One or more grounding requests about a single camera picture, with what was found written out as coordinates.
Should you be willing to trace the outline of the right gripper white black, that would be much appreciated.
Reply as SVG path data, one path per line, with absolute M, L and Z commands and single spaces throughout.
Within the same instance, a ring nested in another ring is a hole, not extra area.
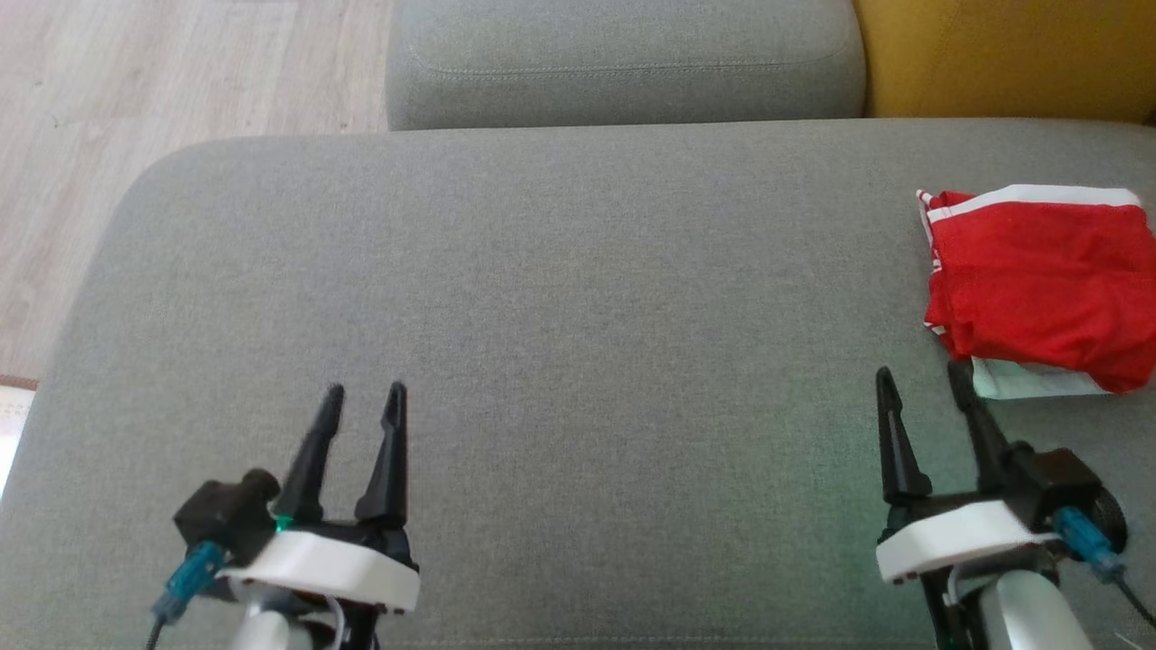
M 977 468 L 977 490 L 1002 497 L 1009 446 L 975 391 L 975 367 L 946 365 L 956 408 L 965 416 Z M 888 367 L 875 376 L 882 498 L 907 505 L 929 497 L 901 419 L 901 391 Z M 928 606 L 938 649 L 1065 649 L 1067 601 L 1055 574 L 1057 534 L 1033 534 L 1001 501 L 955 507 L 899 526 L 892 514 L 876 546 L 881 579 L 916 581 Z

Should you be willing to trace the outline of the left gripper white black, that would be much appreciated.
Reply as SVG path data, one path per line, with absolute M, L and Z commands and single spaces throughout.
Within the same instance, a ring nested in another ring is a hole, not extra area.
M 340 427 L 344 386 L 331 384 L 286 473 L 277 524 L 323 520 L 323 481 Z M 408 518 L 407 386 L 390 386 L 381 444 L 354 515 L 361 523 L 402 527 Z M 376 649 L 381 616 L 417 608 L 421 577 L 403 531 L 373 534 L 358 525 L 277 530 L 276 523 L 227 535 L 218 573 L 245 610 L 230 649 Z

